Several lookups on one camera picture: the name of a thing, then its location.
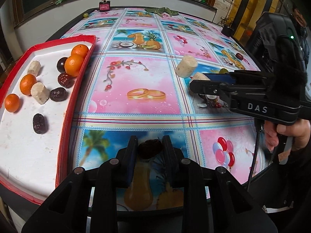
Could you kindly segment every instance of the white tray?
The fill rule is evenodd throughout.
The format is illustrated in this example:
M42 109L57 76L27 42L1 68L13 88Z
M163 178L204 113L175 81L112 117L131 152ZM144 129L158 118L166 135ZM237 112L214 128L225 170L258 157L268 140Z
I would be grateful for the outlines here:
M89 39L94 39L94 41L79 41L87 37L91 37ZM32 47L35 51L31 51L28 57L24 57L26 60L18 71L15 70L17 73L14 79L8 82L10 87L6 91L4 86L0 94L5 98L8 94L14 93L21 100L21 107L16 113L6 111L4 103L0 109L0 182L15 193L38 204L41 204L58 185L58 165L62 161L67 161L67 157L59 158L61 144L68 144L69 139L69 137L65 138L62 133L63 126L69 126L70 129L74 104L80 87L80 83L77 82L82 80L87 62L94 49L91 47L96 42L96 38L95 36L78 36L55 40L55 42L64 43L41 50L37 50L39 45ZM21 93L19 89L21 78L27 74L27 69L33 60L41 63L37 81L42 82L49 90L60 87L57 82L60 74L56 68L57 61L62 57L69 57L72 48L78 44L86 45L90 51L74 86L66 89L69 96L65 101L54 102L49 99L45 104L40 105L32 96ZM69 118L66 115L66 111L69 111L68 104L71 105L70 111L72 111ZM48 127L45 134L36 134L33 130L32 120L37 113L45 117Z

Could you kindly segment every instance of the black jacket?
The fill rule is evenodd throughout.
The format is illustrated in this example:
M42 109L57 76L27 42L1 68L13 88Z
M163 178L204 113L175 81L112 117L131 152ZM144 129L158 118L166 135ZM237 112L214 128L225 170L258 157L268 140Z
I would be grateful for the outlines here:
M303 57L304 57L304 63L307 65L309 63L309 56L310 56L310 48L307 42L307 29L302 28L297 21L294 19L294 17L291 15L290 19L292 20L298 38L299 38L299 43L300 46L302 47L302 52L303 52ZM254 32L249 39L249 41L246 44L246 49L257 59L257 61L263 65L264 67L272 69L271 65L269 64L270 58L268 51L263 45L262 39L260 37L259 31L255 28Z
M293 192L295 213L282 233L306 232L311 214L311 139L304 149L290 153L284 167Z

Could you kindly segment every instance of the red date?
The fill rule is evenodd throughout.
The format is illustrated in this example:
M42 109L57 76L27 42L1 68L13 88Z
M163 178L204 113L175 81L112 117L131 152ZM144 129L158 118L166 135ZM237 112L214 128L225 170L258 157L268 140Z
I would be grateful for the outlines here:
M53 89L50 92L50 99L54 102L61 102L67 99L67 91L64 88Z
M243 55L240 54L240 53L237 53L235 56L236 56L239 60L243 60L243 59L244 59Z
M74 84L73 77L67 73L62 73L57 78L58 83L65 87L65 88L71 88Z
M44 134L46 133L46 125L44 116L41 114L35 114L32 120L32 125L34 128L35 133L37 134Z

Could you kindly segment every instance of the screw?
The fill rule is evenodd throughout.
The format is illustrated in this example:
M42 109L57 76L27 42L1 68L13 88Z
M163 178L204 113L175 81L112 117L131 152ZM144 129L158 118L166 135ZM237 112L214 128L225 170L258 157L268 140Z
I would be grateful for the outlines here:
M190 159L188 159L188 158L183 158L183 159L181 160L181 163L182 163L183 165L189 165L189 164L191 163L191 161L190 161Z
M110 159L109 163L111 165L116 165L117 163L119 163L119 160L117 158L112 158L112 159Z
M219 173L225 173L227 170L226 170L226 168L224 168L223 166L219 166L219 167L217 167L217 171L218 171Z
M81 173L83 173L83 168L82 168L82 167L77 167L77 168L75 168L75 169L74 169L74 173L75 173L75 174L81 174Z

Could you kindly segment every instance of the dried jujube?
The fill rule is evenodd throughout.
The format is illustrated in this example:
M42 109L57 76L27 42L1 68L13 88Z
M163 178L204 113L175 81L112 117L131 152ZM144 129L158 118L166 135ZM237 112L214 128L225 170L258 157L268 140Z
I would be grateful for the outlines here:
M67 73L60 74L57 78L57 81L61 86L65 88L70 88L74 84L73 77Z
M50 99L54 102L61 102L67 99L67 91L64 88L53 89L50 92Z
M141 143L137 148L137 153L142 159L150 159L160 153L163 149L159 139L150 139Z
M37 134L44 134L46 133L46 125L45 125L45 118L41 114L35 114L32 120L32 125L34 128L35 133Z

